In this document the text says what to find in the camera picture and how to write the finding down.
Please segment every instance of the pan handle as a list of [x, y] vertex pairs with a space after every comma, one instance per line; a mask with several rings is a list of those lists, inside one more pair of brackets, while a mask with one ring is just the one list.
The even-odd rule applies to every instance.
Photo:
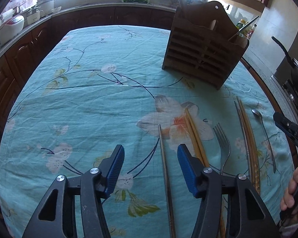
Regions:
[[285, 53], [285, 56], [286, 56], [286, 59], [288, 61], [288, 63], [291, 65], [291, 67], [295, 67], [291, 57], [289, 56], [288, 54], [288, 51], [286, 50], [286, 48], [283, 46], [283, 44], [277, 39], [275, 38], [274, 36], [271, 37], [271, 39], [277, 44], [280, 46], [280, 48], [283, 50], [283, 52]]

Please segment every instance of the green vegetable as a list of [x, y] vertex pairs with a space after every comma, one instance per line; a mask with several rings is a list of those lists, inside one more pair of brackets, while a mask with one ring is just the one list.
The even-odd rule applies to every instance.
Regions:
[[148, 3], [147, 0], [124, 0], [124, 2]]

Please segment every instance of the tablecloth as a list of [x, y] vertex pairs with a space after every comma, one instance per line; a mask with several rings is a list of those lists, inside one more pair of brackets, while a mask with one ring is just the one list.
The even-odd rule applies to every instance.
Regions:
[[[225, 173], [248, 174], [236, 96], [245, 104], [256, 139], [261, 197], [274, 220], [279, 220], [279, 200], [294, 169], [269, 100], [241, 63], [219, 91], [162, 70], [169, 34], [135, 26], [77, 29], [37, 67], [10, 112], [0, 146], [0, 203], [14, 237], [22, 236], [56, 176], [70, 178], [97, 167], [117, 144], [125, 148], [125, 161], [114, 193], [103, 204], [111, 236], [169, 237], [158, 124], [177, 237], [190, 237], [200, 200], [189, 193], [176, 154], [181, 143], [193, 153], [184, 110], [188, 108], [194, 119], [212, 168], [220, 168], [220, 147], [212, 129], [219, 122], [231, 144]], [[276, 159], [275, 174], [252, 108], [263, 115]], [[77, 206], [77, 228], [83, 237], [79, 211]]]

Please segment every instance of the metal screw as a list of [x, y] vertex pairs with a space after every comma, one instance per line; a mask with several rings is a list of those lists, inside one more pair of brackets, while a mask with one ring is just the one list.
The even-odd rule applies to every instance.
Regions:
[[205, 167], [205, 168], [203, 169], [203, 172], [205, 172], [206, 174], [210, 174], [210, 173], [212, 173], [212, 168], [210, 168], [210, 167]]
[[63, 181], [64, 179], [65, 179], [64, 175], [60, 175], [60, 176], [56, 177], [57, 181]]
[[238, 178], [240, 178], [241, 180], [246, 180], [246, 175], [245, 174], [239, 174]]
[[91, 173], [91, 174], [97, 174], [98, 172], [99, 172], [99, 169], [98, 169], [97, 167], [92, 168], [92, 169], [90, 170], [90, 173]]

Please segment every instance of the blue gripper pad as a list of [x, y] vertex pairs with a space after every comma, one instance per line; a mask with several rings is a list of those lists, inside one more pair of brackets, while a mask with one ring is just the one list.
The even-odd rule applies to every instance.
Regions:
[[99, 168], [102, 176], [106, 177], [105, 194], [109, 197], [114, 192], [121, 167], [125, 159], [125, 150], [122, 145], [117, 145], [110, 158], [105, 158], [100, 163]]
[[178, 146], [178, 160], [189, 192], [193, 194], [193, 197], [200, 198], [198, 179], [204, 169], [203, 164], [198, 158], [191, 156], [185, 144]]

